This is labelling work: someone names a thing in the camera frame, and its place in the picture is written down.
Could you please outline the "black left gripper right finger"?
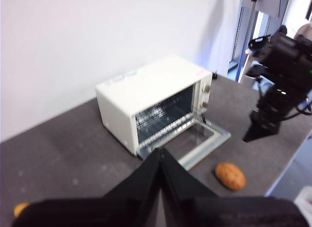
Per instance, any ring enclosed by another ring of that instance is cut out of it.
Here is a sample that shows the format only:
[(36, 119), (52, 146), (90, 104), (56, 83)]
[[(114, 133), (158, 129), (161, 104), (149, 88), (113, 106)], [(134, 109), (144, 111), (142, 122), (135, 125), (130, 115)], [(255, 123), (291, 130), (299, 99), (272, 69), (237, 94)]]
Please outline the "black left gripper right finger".
[(299, 208), (284, 199), (219, 197), (161, 149), (164, 194), (183, 227), (305, 227)]

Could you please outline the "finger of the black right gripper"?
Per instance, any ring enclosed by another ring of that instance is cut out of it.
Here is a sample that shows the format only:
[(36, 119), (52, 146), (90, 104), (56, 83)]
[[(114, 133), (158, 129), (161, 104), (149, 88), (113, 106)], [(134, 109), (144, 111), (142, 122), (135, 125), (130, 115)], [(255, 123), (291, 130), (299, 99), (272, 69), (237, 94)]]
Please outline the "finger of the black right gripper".
[(258, 120), (255, 114), (250, 115), (251, 125), (248, 128), (245, 136), (243, 137), (244, 142), (251, 142), (266, 136), (266, 129), (262, 127), (262, 123)]

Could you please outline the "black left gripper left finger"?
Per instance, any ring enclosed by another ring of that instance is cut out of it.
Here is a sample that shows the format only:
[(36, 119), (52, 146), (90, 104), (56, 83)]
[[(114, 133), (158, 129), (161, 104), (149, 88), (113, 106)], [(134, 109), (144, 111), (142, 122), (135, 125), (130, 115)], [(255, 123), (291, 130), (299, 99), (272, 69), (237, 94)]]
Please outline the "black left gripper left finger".
[(50, 199), (28, 205), (14, 227), (140, 227), (159, 192), (161, 156), (154, 150), (126, 179), (97, 198)]

